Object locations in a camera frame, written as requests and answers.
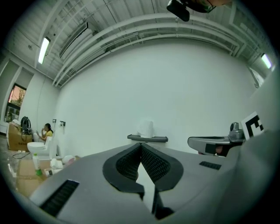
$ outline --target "gray shelf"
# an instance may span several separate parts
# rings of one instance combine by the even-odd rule
[[[152,138],[142,138],[142,137],[140,137],[140,135],[128,135],[127,138],[131,139],[131,140],[144,141],[144,142],[168,142],[168,138],[166,136],[165,137],[155,136]]]

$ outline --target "floor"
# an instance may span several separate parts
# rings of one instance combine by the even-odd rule
[[[32,159],[32,155],[8,150],[6,136],[0,135],[0,171],[10,188],[16,188],[16,173],[21,159]]]

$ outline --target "fluorescent light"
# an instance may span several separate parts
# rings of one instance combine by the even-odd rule
[[[268,68],[271,68],[271,62],[270,62],[270,60],[268,59],[268,57],[267,57],[266,54],[263,54],[263,55],[262,55],[262,60],[263,60],[263,62],[266,64],[266,66],[267,66]]]
[[[49,46],[49,42],[50,42],[50,39],[48,39],[47,37],[45,37],[44,40],[43,40],[41,49],[40,49],[40,54],[39,54],[39,59],[38,59],[38,62],[39,62],[40,64],[43,64],[43,60],[44,60],[44,57],[45,57],[47,48],[48,48],[48,46]]]

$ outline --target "white object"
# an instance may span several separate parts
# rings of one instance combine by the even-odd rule
[[[138,135],[142,138],[154,137],[154,123],[152,121],[143,120],[138,127]]]
[[[71,155],[67,155],[67,156],[65,156],[65,157],[62,159],[62,163],[63,163],[63,164],[67,164],[67,163],[69,163],[69,161],[70,161],[71,159],[76,160],[76,157],[71,156]]]
[[[45,170],[45,174],[47,177],[54,175],[55,173],[58,173],[62,169],[50,169],[50,170]]]
[[[253,70],[252,68],[250,68],[250,70],[252,71],[253,75],[255,76],[255,79],[257,80],[259,86],[261,86],[264,83],[263,77],[258,72]]]
[[[8,168],[9,168],[9,171],[10,171],[10,173],[12,174],[12,176],[13,176],[14,178],[16,178],[16,177],[17,177],[17,173],[14,172],[13,167],[12,167],[9,163],[8,163]]]
[[[263,60],[263,62],[266,64],[266,67],[267,67],[267,68],[271,68],[271,62],[270,62],[270,60],[268,59],[268,57],[267,57],[266,54],[263,54],[263,55],[262,55],[262,60]]]
[[[42,137],[41,134],[37,135],[37,133],[34,133],[34,134],[33,134],[33,139],[34,139],[34,141],[35,141],[35,142],[43,142],[43,143],[45,143],[44,140],[40,139],[39,136]]]
[[[16,120],[16,119],[13,119],[12,122],[14,122],[14,123],[16,123],[16,124],[18,124],[18,125],[21,125],[21,123],[20,123],[18,120]]]
[[[7,134],[6,134],[6,137],[7,137],[8,147],[10,148],[10,144],[9,144],[9,125],[7,126]]]
[[[33,154],[32,160],[34,163],[35,170],[39,170],[40,169],[39,157],[37,156],[36,153]]]
[[[47,137],[45,144],[43,142],[29,142],[27,143],[27,148],[32,154],[37,153],[39,159],[49,159],[51,142],[52,137]]]
[[[49,46],[49,40],[47,38],[44,38],[41,49],[40,49],[39,59],[38,59],[38,62],[40,64],[43,64],[43,60],[44,60],[48,46]]]
[[[52,169],[55,169],[55,170],[63,168],[62,161],[57,160],[57,159],[52,159],[50,166]]]
[[[57,141],[56,141],[55,135],[56,135],[56,132],[54,131],[52,134],[52,142],[49,145],[49,158],[50,159],[56,158]]]
[[[241,121],[243,132],[246,140],[249,140],[252,137],[260,135],[264,132],[263,125],[257,112],[253,112],[244,120]]]
[[[138,167],[138,179],[136,180],[136,183],[141,184],[144,187],[145,194],[142,199],[144,205],[147,207],[147,209],[152,212],[153,209],[153,202],[154,202],[154,190],[155,185],[151,178],[149,177],[147,171],[145,170],[142,163],[140,163]]]

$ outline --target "ceiling pipe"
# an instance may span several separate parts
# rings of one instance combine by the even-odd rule
[[[207,38],[207,37],[202,37],[202,36],[198,36],[198,35],[192,35],[192,34],[163,34],[163,35],[157,35],[157,36],[151,36],[151,37],[146,37],[146,38],[142,38],[142,39],[138,39],[138,40],[135,40],[133,42],[130,42],[130,43],[127,43],[127,44],[124,44],[120,47],[117,47],[111,51],[108,51],[100,56],[98,56],[97,58],[95,58],[93,61],[91,61],[89,64],[87,64],[86,66],[82,67],[80,70],[78,70],[73,76],[71,76],[68,80],[65,81],[65,83],[62,84],[61,87],[63,87],[67,82],[69,82],[75,75],[77,75],[78,73],[80,73],[82,70],[84,70],[85,68],[87,68],[88,66],[90,66],[92,63],[100,60],[101,58],[107,56],[108,54],[110,53],[113,53],[117,50],[120,50],[122,48],[125,48],[127,46],[130,46],[130,45],[133,45],[133,44],[136,44],[136,43],[139,43],[139,42],[143,42],[143,41],[147,41],[147,40],[152,40],[152,39],[161,39],[161,38],[170,38],[170,37],[186,37],[186,38],[196,38],[196,39],[202,39],[202,40],[207,40],[207,41],[211,41],[215,44],[218,44],[219,46],[222,46],[223,48],[225,48],[226,50],[232,52],[232,50],[230,48],[228,48],[226,45],[222,44],[222,43],[219,43],[218,41],[215,41],[215,40],[212,40],[210,38]]]
[[[80,7],[79,10],[77,10],[77,11],[75,12],[75,14],[74,14],[73,16],[71,16],[71,18],[70,18],[69,20],[67,20],[67,22],[65,23],[65,25],[62,27],[62,29],[60,29],[60,32],[58,33],[58,35],[57,35],[56,38],[54,39],[53,44],[51,45],[51,48],[50,48],[49,52],[52,51],[53,46],[55,45],[57,39],[58,39],[59,36],[61,35],[61,33],[62,33],[62,31],[64,30],[64,28],[70,23],[70,21],[73,20],[73,19],[75,18],[76,15],[78,15],[88,4],[90,4],[90,3],[93,2],[93,1],[94,1],[94,0],[90,0],[90,1],[88,1],[87,3],[84,3],[83,6]],[[109,3],[106,3],[105,5],[101,5],[100,8],[98,8],[97,10],[94,11],[94,13],[97,12],[97,11],[99,11],[99,10],[102,9],[103,7],[105,7],[105,6],[109,5],[109,4],[111,4],[111,3],[114,2],[114,1],[116,1],[116,0],[112,0],[112,1],[110,1]]]
[[[215,47],[221,47],[221,46],[218,46],[217,44],[214,44],[214,43],[212,43],[212,42],[209,42],[209,41],[204,41],[204,40],[199,40],[199,39],[196,39],[196,38],[184,38],[184,37],[177,37],[177,38],[175,38],[175,39],[170,39],[170,38],[166,38],[166,39],[160,39],[161,41],[168,41],[168,42],[170,42],[170,40],[175,40],[175,41],[177,41],[177,40],[180,40],[180,41],[185,41],[185,42],[188,42],[188,43],[190,43],[190,42],[194,42],[194,43],[202,43],[202,44],[207,44],[207,45],[209,45],[209,46],[215,46]],[[145,43],[151,43],[151,42],[156,42],[156,41],[158,41],[158,39],[153,39],[153,40],[147,40],[147,41],[145,41]]]
[[[177,23],[156,23],[156,24],[147,24],[147,25],[142,25],[142,26],[138,26],[138,27],[133,27],[131,29],[127,29],[127,30],[124,30],[124,31],[121,31],[117,34],[114,34],[112,36],[109,36],[103,40],[101,40],[100,42],[98,42],[97,44],[93,45],[92,47],[90,47],[88,50],[86,50],[85,52],[83,52],[80,56],[78,56],[73,62],[71,65],[68,66],[68,68],[66,69],[66,71],[62,74],[62,76],[60,77],[60,79],[58,80],[58,82],[56,83],[56,86],[58,85],[58,83],[63,79],[64,75],[67,74],[67,72],[73,68],[74,66],[76,66],[81,60],[83,60],[85,57],[87,57],[89,54],[91,54],[92,52],[94,52],[95,50],[97,50],[98,48],[100,48],[103,44],[106,44],[118,37],[121,37],[121,36],[124,36],[124,35],[127,35],[127,34],[130,34],[130,33],[133,33],[133,32],[137,32],[137,31],[142,31],[142,30],[148,30],[148,29],[156,29],[156,28],[188,28],[188,29],[194,29],[194,30],[199,30],[199,31],[202,31],[202,32],[206,32],[206,33],[209,33],[209,34],[212,34],[214,36],[217,36],[219,38],[222,38],[228,42],[230,42],[231,44],[235,45],[236,48],[234,50],[234,55],[236,54],[236,52],[239,50],[239,44],[232,40],[231,38],[219,33],[219,32],[216,32],[216,31],[213,31],[213,30],[210,30],[210,29],[207,29],[207,28],[204,28],[204,27],[200,27],[200,26],[197,26],[197,25],[191,25],[191,24],[177,24]],[[64,69],[64,66],[61,68],[61,70],[59,71],[59,73],[56,75],[56,78],[61,74],[61,72],[63,71]]]
[[[71,57],[69,57],[67,59],[67,61],[65,61],[64,65],[62,66],[61,70],[59,71],[59,73],[57,74],[56,78],[54,79],[53,81],[53,85],[54,83],[56,82],[57,78],[59,77],[60,73],[67,67],[67,65],[73,61],[76,57],[77,54],[81,53],[84,49],[88,48],[94,41],[96,41],[98,38],[108,34],[109,32],[111,31],[114,31],[115,29],[118,29],[120,27],[123,27],[123,26],[126,26],[126,25],[129,25],[131,23],[135,23],[135,22],[139,22],[139,21],[144,21],[144,20],[151,20],[151,19],[160,19],[160,18],[178,18],[177,16],[175,16],[174,14],[172,13],[156,13],[156,14],[148,14],[148,15],[141,15],[141,16],[138,16],[138,17],[133,17],[131,19],[128,19],[128,20],[125,20],[125,21],[122,21],[120,23],[117,23],[113,26],[110,26],[104,30],[102,30],[101,32],[99,32],[98,34],[96,34],[95,36],[93,36],[90,40],[88,40],[87,42],[85,42],[77,51],[76,51],[76,54],[73,54],[71,55]],[[226,32],[226,33],[229,33],[231,34],[232,36],[234,36],[236,39],[240,40],[242,43],[245,43],[245,40],[243,40],[241,37],[239,37],[237,34],[235,34],[233,31],[231,31],[230,29],[227,29],[225,28],[224,26],[216,23],[216,22],[213,22],[213,21],[210,21],[210,20],[207,20],[207,19],[204,19],[204,18],[201,18],[201,17],[198,17],[198,16],[193,16],[193,15],[190,15],[190,20],[195,20],[195,21],[200,21],[200,22],[203,22],[203,23],[206,23],[206,24],[209,24],[211,26],[214,26],[214,27],[217,27],[219,29],[221,29],[222,31]]]
[[[157,31],[157,30],[156,30],[156,31],[145,32],[145,34],[160,34],[161,32],[166,32],[166,31]],[[173,35],[176,35],[176,34],[177,34],[176,37],[177,37],[178,35],[184,35],[184,37],[197,38],[197,39],[204,39],[204,40],[206,40],[206,41],[208,41],[208,42],[211,42],[212,44],[214,43],[213,45],[215,45],[215,46],[219,46],[219,47],[225,48],[226,50],[228,50],[228,51],[230,52],[230,55],[232,55],[232,53],[233,53],[233,50],[230,49],[230,48],[228,48],[226,45],[224,45],[224,44],[222,44],[222,43],[220,43],[220,42],[218,42],[218,41],[212,40],[212,39],[210,39],[210,38],[206,38],[206,37],[202,37],[202,36],[198,36],[198,35],[190,35],[190,34],[185,34],[185,33],[176,33],[176,34],[171,33],[171,34],[173,34]],[[91,57],[92,55],[98,53],[99,51],[104,50],[104,49],[106,49],[106,48],[108,48],[108,47],[110,47],[110,46],[112,46],[112,45],[115,45],[115,44],[117,44],[117,43],[119,43],[119,42],[122,42],[122,41],[124,41],[124,40],[126,40],[126,39],[129,39],[129,38],[132,38],[132,37],[136,37],[136,38],[138,39],[138,36],[130,35],[130,36],[124,37],[124,38],[122,38],[122,39],[118,39],[117,41],[111,42],[110,44],[108,44],[108,45],[106,45],[106,46],[104,46],[104,47],[102,47],[102,48],[99,48],[97,51],[93,52],[91,55],[89,55],[87,58],[85,58],[83,61],[81,61],[78,65],[76,65],[75,68],[74,68],[74,70],[76,70],[77,67],[79,67],[82,63],[84,63],[85,60],[87,60],[87,59],[88,59],[89,57]]]
[[[65,57],[63,62],[66,62],[67,59],[75,52],[77,51],[86,41],[88,41],[90,38],[92,38],[92,34],[90,33],[88,36],[86,36],[76,47],[74,47],[73,50]]]
[[[250,40],[253,44],[255,44],[255,45],[258,47],[258,44],[257,44],[256,42],[260,43],[259,40],[254,41],[244,30],[242,30],[241,28],[239,28],[237,25],[235,25],[235,24],[233,23],[234,18],[235,18],[236,9],[237,9],[236,3],[233,2],[233,3],[232,3],[232,7],[231,7],[231,15],[230,15],[230,17],[229,17],[229,25],[232,26],[232,27],[234,27],[234,28],[235,28],[236,30],[238,30],[239,32],[241,32],[248,40]],[[240,49],[240,51],[238,52],[237,57],[242,53],[241,49]]]
[[[241,55],[241,53],[245,50],[246,47],[247,47],[247,44],[243,44],[242,47],[237,52],[236,57],[239,57]]]

